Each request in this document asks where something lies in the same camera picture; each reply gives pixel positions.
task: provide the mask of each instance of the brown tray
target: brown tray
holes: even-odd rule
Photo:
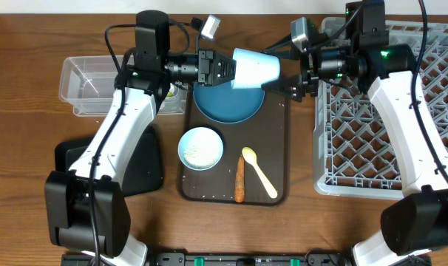
[[[177,189],[192,201],[234,203],[237,161],[243,147],[252,148],[257,162],[278,191],[271,199],[254,167],[245,163],[245,199],[247,205],[276,206],[288,197],[290,157],[290,102],[279,95],[265,93],[260,110],[236,124],[223,124],[208,119],[197,108],[192,92],[186,104],[185,132],[199,126],[215,130],[224,142],[221,160],[209,170],[195,171],[182,163],[178,171]]]

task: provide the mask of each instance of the gray dish rack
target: gray dish rack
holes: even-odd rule
[[[326,18],[322,32],[332,35],[344,18]],[[387,21],[390,44],[409,44],[417,57],[422,23]],[[349,44],[345,33],[333,45]],[[421,65],[424,97],[438,132],[448,146],[448,24],[429,24]],[[356,80],[333,80],[346,85]],[[399,200],[401,179],[390,139],[366,95],[319,85],[313,132],[313,183],[320,194]]]

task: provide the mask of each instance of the white rice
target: white rice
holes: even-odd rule
[[[185,148],[186,162],[193,168],[204,169],[213,166],[219,158],[220,144],[194,137]]]

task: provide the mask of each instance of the wooden table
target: wooden table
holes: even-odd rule
[[[290,22],[299,17],[220,16],[216,42],[202,44],[228,55],[235,47],[260,50],[288,34]],[[326,16],[310,17],[320,25]],[[430,21],[448,23],[448,16]],[[48,237],[44,182],[54,169],[55,146],[93,135],[103,118],[76,117],[68,103],[60,102],[61,67],[69,56],[107,55],[106,26],[134,22],[134,15],[0,15],[0,265],[58,265],[67,252]],[[135,45],[131,30],[115,31],[111,38],[117,54]],[[183,34],[173,29],[172,49],[184,44]],[[393,202],[316,193],[314,108],[312,98],[291,105],[291,189],[278,208],[181,198],[175,180],[183,116],[157,117],[165,184],[159,191],[127,199],[131,233],[155,251],[195,253],[304,254],[311,248],[342,250],[371,236],[380,228],[382,210]],[[435,265],[448,265],[448,249],[432,257]]]

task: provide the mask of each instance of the black base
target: black base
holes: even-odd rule
[[[60,143],[55,148],[55,170],[66,172],[83,154],[92,137]],[[163,185],[163,167],[155,130],[145,129],[130,158],[122,182],[125,197],[156,191]]]

